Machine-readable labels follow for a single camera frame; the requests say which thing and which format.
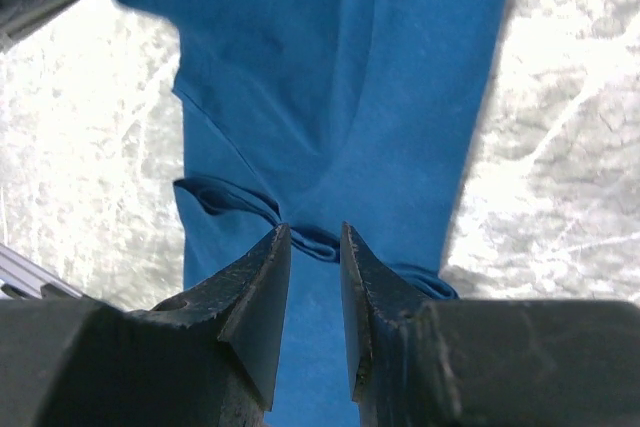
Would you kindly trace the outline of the blue t-shirt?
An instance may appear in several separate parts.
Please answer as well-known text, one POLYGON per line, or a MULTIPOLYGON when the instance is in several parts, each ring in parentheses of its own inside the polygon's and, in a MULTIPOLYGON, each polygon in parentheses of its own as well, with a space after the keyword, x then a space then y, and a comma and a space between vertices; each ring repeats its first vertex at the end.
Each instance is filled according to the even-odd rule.
POLYGON ((117 0, 179 32, 192 287, 286 223, 273 426, 355 426, 343 224, 434 299, 505 0, 117 0))

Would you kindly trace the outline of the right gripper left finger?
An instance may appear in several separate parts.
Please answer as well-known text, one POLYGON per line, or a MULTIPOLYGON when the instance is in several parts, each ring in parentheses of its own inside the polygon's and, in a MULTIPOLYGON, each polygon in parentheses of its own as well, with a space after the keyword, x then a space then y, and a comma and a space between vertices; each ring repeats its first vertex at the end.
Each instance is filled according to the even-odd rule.
POLYGON ((149 310, 1 299, 5 426, 260 426, 272 408, 290 230, 149 310))

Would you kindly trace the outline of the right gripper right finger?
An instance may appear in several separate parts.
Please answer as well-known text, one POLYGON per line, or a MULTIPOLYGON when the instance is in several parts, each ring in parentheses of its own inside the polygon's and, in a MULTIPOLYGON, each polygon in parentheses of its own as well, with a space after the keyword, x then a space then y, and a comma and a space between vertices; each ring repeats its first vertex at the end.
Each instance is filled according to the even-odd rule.
POLYGON ((639 310, 432 300, 341 234, 349 384, 364 426, 635 426, 639 310))

